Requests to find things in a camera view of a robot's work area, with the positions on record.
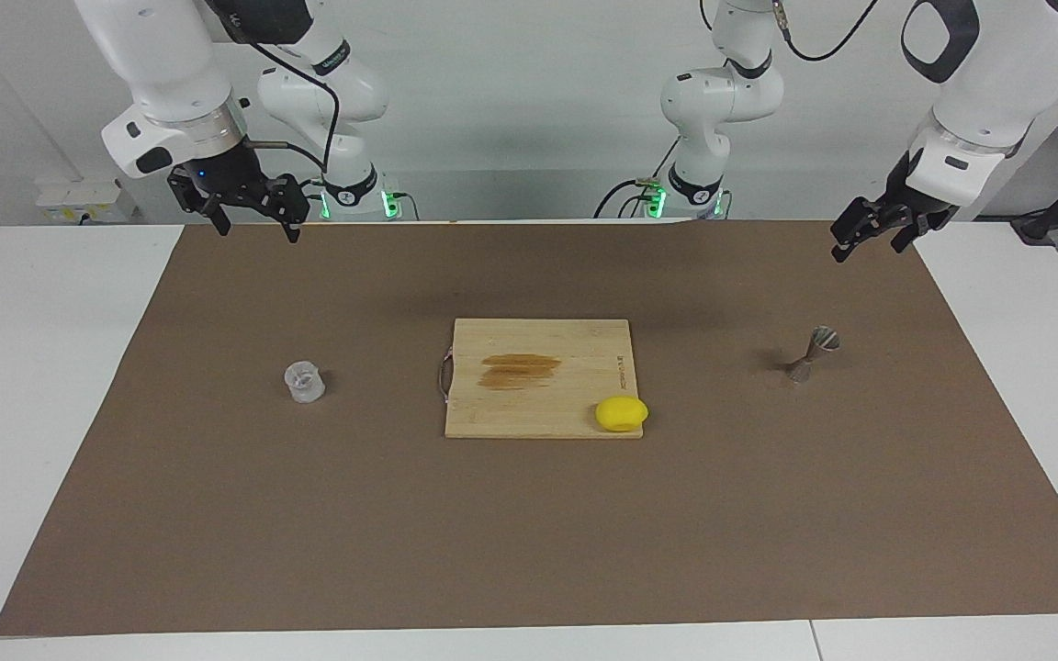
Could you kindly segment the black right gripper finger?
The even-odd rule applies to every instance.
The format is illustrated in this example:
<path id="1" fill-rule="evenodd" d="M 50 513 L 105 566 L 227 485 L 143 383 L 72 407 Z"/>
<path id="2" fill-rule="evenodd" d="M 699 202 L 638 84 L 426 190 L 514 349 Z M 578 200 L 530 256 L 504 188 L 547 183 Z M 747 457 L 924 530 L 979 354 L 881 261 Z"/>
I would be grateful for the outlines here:
<path id="1" fill-rule="evenodd" d="M 185 169 L 172 169 L 169 172 L 169 187 L 182 210 L 201 215 L 214 229 L 217 229 L 220 237 L 227 237 L 231 221 L 223 209 L 223 200 L 219 194 L 201 192 Z"/>
<path id="2" fill-rule="evenodd" d="M 310 213 L 310 200 L 297 177 L 281 175 L 262 181 L 262 192 L 255 194 L 253 209 L 275 221 L 288 242 L 295 244 Z"/>

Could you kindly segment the clear plastic measuring cup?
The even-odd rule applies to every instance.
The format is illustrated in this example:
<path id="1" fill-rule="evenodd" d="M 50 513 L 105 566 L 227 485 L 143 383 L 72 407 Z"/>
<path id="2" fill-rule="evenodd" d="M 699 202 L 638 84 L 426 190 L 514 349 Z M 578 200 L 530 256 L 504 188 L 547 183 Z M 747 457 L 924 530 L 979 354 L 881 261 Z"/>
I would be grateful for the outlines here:
<path id="1" fill-rule="evenodd" d="M 326 384 L 320 368 L 310 361 L 298 361 L 289 365 L 282 372 L 282 382 L 291 398 L 298 403 L 318 401 L 326 393 Z"/>

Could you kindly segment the brown table mat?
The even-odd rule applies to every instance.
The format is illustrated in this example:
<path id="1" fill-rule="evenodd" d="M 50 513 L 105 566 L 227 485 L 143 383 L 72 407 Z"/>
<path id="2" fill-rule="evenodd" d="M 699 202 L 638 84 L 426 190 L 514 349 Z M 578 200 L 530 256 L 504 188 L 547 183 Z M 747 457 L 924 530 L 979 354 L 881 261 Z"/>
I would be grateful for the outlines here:
<path id="1" fill-rule="evenodd" d="M 0 635 L 1058 612 L 1058 495 L 928 269 L 827 247 L 784 221 L 184 229 Z M 626 319 L 643 438 L 445 438 L 458 318 Z M 817 326 L 841 347 L 794 384 Z"/>

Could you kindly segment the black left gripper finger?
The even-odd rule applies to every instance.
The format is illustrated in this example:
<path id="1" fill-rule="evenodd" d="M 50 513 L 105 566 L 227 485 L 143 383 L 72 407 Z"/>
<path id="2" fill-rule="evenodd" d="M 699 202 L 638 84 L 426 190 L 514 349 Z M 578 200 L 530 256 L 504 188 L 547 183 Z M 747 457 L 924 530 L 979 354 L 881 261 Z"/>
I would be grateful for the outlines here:
<path id="1" fill-rule="evenodd" d="M 868 239 L 878 237 L 893 227 L 895 215 L 891 208 L 876 201 L 856 197 L 838 218 L 829 225 L 835 246 L 831 247 L 832 259 L 844 263 L 856 247 Z"/>
<path id="2" fill-rule="evenodd" d="M 891 229 L 895 231 L 891 239 L 891 247 L 895 252 L 905 252 L 916 239 L 929 231 L 929 213 L 914 209 L 895 209 L 891 214 Z"/>

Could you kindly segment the steel double jigger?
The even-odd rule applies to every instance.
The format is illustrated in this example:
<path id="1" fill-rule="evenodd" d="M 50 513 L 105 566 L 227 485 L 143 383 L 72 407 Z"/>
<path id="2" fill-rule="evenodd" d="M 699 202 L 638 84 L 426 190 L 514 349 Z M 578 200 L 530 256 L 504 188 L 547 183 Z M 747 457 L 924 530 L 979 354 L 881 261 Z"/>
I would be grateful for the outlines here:
<path id="1" fill-rule="evenodd" d="M 817 326 L 811 330 L 805 355 L 794 361 L 788 367 L 788 377 L 794 384 L 803 384 L 810 379 L 811 367 L 818 360 L 839 351 L 841 339 L 829 326 Z"/>

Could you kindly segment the yellow lemon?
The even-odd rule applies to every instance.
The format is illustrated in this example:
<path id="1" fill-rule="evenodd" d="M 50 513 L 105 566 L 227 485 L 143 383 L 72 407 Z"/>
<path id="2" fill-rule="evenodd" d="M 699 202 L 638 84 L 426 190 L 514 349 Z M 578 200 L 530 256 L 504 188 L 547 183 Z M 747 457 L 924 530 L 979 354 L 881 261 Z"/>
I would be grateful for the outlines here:
<path id="1" fill-rule="evenodd" d="M 605 398 L 592 407 L 592 418 L 602 432 L 642 432 L 649 419 L 647 403 L 628 394 Z"/>

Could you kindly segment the white wall socket box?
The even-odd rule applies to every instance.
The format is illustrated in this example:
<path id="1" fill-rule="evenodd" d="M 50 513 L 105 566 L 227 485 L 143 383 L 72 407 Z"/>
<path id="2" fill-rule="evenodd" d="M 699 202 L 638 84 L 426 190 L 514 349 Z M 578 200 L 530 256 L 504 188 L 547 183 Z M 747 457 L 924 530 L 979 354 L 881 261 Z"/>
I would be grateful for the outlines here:
<path id="1" fill-rule="evenodd" d="M 41 185 L 34 202 L 48 221 L 74 225 L 112 225 L 134 221 L 138 206 L 118 180 Z"/>

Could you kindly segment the bamboo cutting board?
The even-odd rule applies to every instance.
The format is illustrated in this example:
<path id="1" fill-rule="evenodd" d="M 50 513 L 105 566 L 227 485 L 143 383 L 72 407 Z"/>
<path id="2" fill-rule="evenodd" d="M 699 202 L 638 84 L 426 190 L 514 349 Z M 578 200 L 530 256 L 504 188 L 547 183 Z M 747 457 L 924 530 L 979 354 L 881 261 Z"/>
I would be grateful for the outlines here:
<path id="1" fill-rule="evenodd" d="M 596 407 L 638 394 L 626 319 L 458 318 L 450 346 L 445 438 L 635 440 Z"/>

